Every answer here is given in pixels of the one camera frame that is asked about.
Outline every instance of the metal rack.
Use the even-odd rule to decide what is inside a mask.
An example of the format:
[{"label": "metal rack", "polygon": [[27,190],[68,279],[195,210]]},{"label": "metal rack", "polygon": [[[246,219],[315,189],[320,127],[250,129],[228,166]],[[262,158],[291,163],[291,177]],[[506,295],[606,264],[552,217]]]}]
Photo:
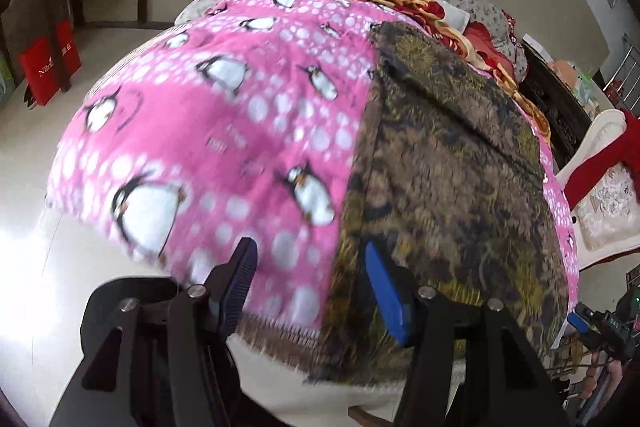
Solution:
[{"label": "metal rack", "polygon": [[617,79],[618,75],[622,72],[622,74],[625,75],[625,78],[624,80],[622,80],[622,83],[618,87],[615,87],[615,90],[620,96],[622,105],[628,108],[628,110],[631,111],[631,113],[633,113],[635,116],[638,116],[638,113],[640,112],[640,105],[638,104],[638,102],[640,102],[640,68],[638,71],[636,71],[638,73],[638,76],[635,77],[635,79],[632,75],[634,74],[636,66],[640,61],[640,48],[631,41],[627,34],[623,36],[623,41],[628,46],[628,51],[625,54],[625,58],[623,58],[622,62],[620,62],[620,65],[617,68],[616,72],[611,76],[609,82],[607,82],[604,90],[607,90],[607,88],[613,83],[614,80]]}]

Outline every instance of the penguin print blanket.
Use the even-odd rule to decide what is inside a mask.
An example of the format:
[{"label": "penguin print blanket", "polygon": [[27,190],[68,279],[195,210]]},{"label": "penguin print blanket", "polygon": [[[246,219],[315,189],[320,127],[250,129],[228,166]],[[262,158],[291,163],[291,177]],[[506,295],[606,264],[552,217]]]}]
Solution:
[{"label": "penguin print blanket", "polygon": [[239,332],[309,370],[383,22],[418,28],[356,0],[223,0],[170,28],[89,91],[47,201],[182,283],[251,237]]}]

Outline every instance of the red gift bag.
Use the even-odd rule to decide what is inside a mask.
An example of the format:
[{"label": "red gift bag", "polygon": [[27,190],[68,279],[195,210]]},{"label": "red gift bag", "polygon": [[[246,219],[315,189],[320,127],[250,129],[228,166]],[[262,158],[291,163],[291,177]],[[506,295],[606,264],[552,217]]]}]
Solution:
[{"label": "red gift bag", "polygon": [[[65,61],[66,71],[72,75],[80,68],[80,57],[74,42],[71,21],[65,19],[58,23],[58,42]],[[38,105],[46,105],[60,86],[53,71],[53,60],[46,37],[40,37],[31,47],[20,55],[20,63],[31,87],[33,98]]]}]

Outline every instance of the tiled floor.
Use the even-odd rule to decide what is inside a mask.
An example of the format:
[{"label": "tiled floor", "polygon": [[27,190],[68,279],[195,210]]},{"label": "tiled floor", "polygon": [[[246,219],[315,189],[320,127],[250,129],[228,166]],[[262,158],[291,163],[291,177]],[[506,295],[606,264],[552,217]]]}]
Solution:
[{"label": "tiled floor", "polygon": [[[28,111],[18,88],[0,112],[0,388],[30,427],[49,424],[80,359],[79,326],[101,283],[160,275],[131,262],[94,230],[44,206],[56,144],[85,93],[120,57],[149,39],[145,30],[77,36],[83,66],[74,87]],[[302,385],[303,375],[232,341],[245,391],[299,426],[353,426],[350,405],[390,419],[398,395]]]}]

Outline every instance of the screw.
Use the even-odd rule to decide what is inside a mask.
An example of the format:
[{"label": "screw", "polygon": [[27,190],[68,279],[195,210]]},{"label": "screw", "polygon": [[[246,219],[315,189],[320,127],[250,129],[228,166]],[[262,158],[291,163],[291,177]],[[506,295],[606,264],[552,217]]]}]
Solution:
[{"label": "screw", "polygon": [[138,299],[134,299],[133,297],[129,297],[120,301],[120,311],[122,312],[130,312],[131,310],[136,309],[138,305]]},{"label": "screw", "polygon": [[486,305],[489,306],[489,309],[492,312],[501,312],[504,308],[504,304],[502,303],[502,301],[496,298],[489,299]]},{"label": "screw", "polygon": [[202,284],[194,284],[187,290],[187,293],[192,299],[199,299],[206,295],[207,289]]},{"label": "screw", "polygon": [[438,292],[436,292],[435,288],[432,286],[420,286],[418,288],[418,295],[423,299],[431,300],[433,299]]}]

